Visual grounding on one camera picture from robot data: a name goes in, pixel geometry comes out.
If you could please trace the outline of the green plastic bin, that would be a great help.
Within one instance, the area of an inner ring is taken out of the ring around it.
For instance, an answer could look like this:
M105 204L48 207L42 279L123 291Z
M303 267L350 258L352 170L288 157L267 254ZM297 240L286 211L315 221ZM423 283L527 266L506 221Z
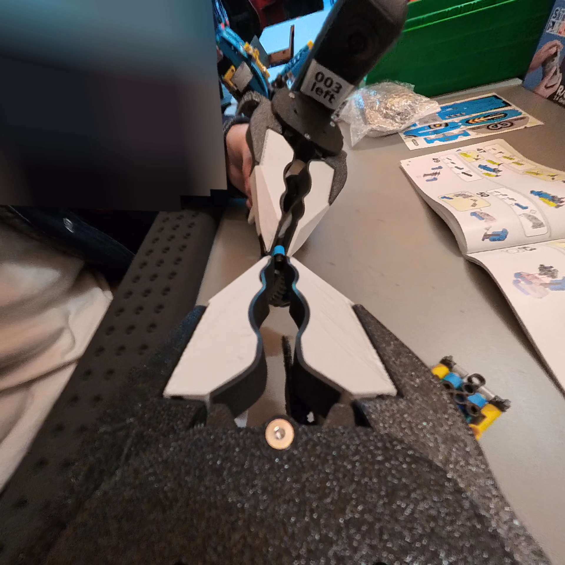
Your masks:
M522 79L554 1L409 1L395 46L365 84L399 81L427 97Z

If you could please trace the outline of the dark blue toy set box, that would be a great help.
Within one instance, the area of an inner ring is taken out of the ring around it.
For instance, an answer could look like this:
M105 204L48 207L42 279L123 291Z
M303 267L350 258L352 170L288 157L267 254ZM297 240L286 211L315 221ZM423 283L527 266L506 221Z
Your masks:
M552 10L523 80L530 92L564 108L564 6Z

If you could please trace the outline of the black perforated mat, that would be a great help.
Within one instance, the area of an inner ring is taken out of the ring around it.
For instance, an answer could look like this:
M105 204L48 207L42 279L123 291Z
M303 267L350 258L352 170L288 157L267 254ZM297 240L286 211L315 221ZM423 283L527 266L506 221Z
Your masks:
M160 212L34 442L1 493L1 564L50 543L103 485L121 475L144 396L164 378L145 366L195 306L222 206Z

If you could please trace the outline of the black blue brick assembly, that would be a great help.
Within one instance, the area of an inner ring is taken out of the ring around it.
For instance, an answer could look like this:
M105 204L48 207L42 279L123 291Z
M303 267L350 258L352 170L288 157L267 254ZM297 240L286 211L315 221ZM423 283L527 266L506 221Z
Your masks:
M287 282L290 280L290 265L283 245L275 245L270 256L267 281L267 299L270 306L288 307L291 302L291 291Z

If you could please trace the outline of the clear plastic bag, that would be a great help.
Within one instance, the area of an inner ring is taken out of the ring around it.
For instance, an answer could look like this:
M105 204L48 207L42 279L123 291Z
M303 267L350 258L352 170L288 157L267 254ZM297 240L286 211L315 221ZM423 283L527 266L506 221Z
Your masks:
M414 85L381 81L357 89L338 112L349 124L351 146L363 138L378 138L405 131L418 120L440 110L437 101L417 94Z

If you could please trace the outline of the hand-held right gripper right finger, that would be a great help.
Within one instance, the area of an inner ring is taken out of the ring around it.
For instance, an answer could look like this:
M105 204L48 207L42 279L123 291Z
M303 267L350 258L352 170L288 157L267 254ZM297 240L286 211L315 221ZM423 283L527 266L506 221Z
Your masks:
M294 341L292 396L308 411L328 415L339 400L395 397L389 376L355 304L292 258Z

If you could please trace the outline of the building instruction booklet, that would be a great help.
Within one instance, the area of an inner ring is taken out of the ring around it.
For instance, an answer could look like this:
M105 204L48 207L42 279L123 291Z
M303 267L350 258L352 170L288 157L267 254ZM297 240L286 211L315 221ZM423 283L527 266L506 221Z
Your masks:
M423 200L482 266L564 390L564 171L503 139L400 162Z

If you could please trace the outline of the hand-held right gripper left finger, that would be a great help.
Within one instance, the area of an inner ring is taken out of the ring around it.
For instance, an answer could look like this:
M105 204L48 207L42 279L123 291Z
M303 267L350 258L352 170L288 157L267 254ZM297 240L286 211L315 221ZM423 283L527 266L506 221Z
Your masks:
M167 382L166 398L208 407L250 408L256 403L267 379L259 327L269 313L269 278L270 258L263 257L208 301Z

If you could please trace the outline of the person's left hand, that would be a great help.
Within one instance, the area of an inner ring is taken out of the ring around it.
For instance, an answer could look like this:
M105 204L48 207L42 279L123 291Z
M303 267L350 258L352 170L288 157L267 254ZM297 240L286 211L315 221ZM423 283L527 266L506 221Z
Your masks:
M249 121L245 117L229 117L223 125L227 178L230 187L245 196L246 207L252 207L250 175L254 165L247 143Z

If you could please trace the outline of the blue toy robot model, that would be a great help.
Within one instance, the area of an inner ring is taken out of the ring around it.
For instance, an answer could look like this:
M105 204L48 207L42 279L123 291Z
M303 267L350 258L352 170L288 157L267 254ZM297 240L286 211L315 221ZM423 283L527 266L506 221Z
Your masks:
M231 95L241 99L247 92L256 92L265 98L270 97L269 73L255 47L226 24L216 28L216 47L219 78Z

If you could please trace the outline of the blue white leaflet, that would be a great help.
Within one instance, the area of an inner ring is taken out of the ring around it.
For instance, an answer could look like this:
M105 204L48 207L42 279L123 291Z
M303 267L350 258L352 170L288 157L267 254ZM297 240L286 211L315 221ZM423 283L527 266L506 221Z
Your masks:
M441 105L399 136L410 150L419 150L543 124L504 97L489 93Z

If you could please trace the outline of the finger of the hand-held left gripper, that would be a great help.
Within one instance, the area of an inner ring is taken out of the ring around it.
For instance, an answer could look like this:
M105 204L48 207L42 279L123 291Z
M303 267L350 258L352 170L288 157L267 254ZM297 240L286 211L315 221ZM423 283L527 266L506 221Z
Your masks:
M306 242L330 208L329 197L334 169L322 160L312 160L306 166L307 191L300 196L292 214L292 237L286 254L293 256Z
M266 251L272 249L282 219L285 176L294 162L294 151L285 137L267 131L259 164L253 168L250 177L252 208L249 215L249 222L255 224Z

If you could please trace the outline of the grey desk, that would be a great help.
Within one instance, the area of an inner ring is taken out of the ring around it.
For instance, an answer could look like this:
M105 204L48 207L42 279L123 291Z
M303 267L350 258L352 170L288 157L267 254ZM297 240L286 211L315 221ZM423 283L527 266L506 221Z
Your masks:
M452 355L511 400L480 444L519 520L564 564L564 396L491 277L400 169L440 150L411 151L398 136L348 147L346 186L296 257L426 365Z

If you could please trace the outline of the yellow blue brick assembly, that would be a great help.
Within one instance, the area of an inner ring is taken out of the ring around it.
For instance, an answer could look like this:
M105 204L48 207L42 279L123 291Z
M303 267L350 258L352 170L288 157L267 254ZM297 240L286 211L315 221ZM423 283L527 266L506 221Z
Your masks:
M482 374L467 371L452 356L442 357L430 371L441 381L476 440L511 408L511 401L493 393Z

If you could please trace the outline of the white shirt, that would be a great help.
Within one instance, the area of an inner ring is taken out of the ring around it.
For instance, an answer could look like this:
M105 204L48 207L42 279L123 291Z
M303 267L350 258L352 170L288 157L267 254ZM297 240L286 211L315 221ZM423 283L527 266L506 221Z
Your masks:
M112 298L106 279L83 260L1 224L1 489Z

